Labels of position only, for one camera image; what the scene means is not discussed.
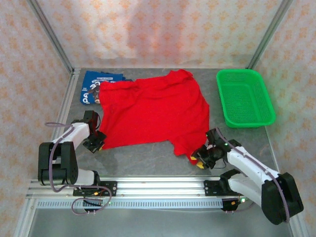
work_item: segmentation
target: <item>patterned wallpaper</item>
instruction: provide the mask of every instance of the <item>patterned wallpaper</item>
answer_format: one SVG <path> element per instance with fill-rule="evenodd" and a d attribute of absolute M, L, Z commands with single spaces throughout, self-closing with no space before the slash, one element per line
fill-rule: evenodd
<path fill-rule="evenodd" d="M 0 1 L 0 236 L 15 231 L 69 74 L 26 0 Z"/>
<path fill-rule="evenodd" d="M 39 0 L 73 67 L 246 67 L 281 0 Z"/>
<path fill-rule="evenodd" d="M 309 233 L 316 233 L 316 5 L 293 1 L 256 67 L 276 110 L 268 127 L 282 172 L 296 179 Z"/>

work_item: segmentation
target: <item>cloth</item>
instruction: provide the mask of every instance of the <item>cloth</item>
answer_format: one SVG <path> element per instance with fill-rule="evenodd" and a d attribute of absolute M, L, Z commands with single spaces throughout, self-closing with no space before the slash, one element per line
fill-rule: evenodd
<path fill-rule="evenodd" d="M 171 71 L 163 77 L 100 85 L 107 135 L 103 149 L 170 141 L 175 155 L 190 156 L 206 141 L 209 105 L 190 72 Z"/>
<path fill-rule="evenodd" d="M 123 74 L 86 71 L 82 82 L 80 102 L 84 105 L 100 104 L 99 92 L 102 82 L 116 82 L 125 80 Z"/>

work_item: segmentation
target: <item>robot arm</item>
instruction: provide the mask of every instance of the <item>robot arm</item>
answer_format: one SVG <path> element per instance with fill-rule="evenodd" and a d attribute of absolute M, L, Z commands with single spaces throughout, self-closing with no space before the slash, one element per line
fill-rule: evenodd
<path fill-rule="evenodd" d="M 228 177 L 222 175 L 222 182 L 227 189 L 253 200 L 275 225 L 303 211 L 302 200 L 290 174 L 279 174 L 265 166 L 237 141 L 227 141 L 217 129 L 208 131 L 206 136 L 208 147 L 203 145 L 192 154 L 193 158 L 199 160 L 200 167 L 212 169 L 216 161 L 223 158 L 244 173 L 234 170 Z"/>
<path fill-rule="evenodd" d="M 94 111 L 85 111 L 83 119 L 75 120 L 62 136 L 51 142 L 39 146 L 38 180 L 41 185 L 49 183 L 49 156 L 54 144 L 62 138 L 53 156 L 53 183 L 54 185 L 93 185 L 98 174 L 96 171 L 78 168 L 75 149 L 84 141 L 83 145 L 95 153 L 104 145 L 106 135 L 97 131 L 98 114 Z"/>

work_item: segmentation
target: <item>green plastic basket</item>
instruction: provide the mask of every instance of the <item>green plastic basket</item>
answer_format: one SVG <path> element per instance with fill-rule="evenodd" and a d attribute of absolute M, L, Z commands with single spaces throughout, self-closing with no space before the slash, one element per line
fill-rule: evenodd
<path fill-rule="evenodd" d="M 276 120 L 269 94 L 258 72 L 224 69 L 216 78 L 227 126 L 260 127 Z"/>

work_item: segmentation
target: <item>red t-shirt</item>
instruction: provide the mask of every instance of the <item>red t-shirt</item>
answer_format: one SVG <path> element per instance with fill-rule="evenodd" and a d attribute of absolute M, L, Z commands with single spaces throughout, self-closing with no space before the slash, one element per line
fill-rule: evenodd
<path fill-rule="evenodd" d="M 100 86 L 107 135 L 103 149 L 170 141 L 175 155 L 190 155 L 206 141 L 209 106 L 190 72 L 163 77 L 103 82 Z"/>

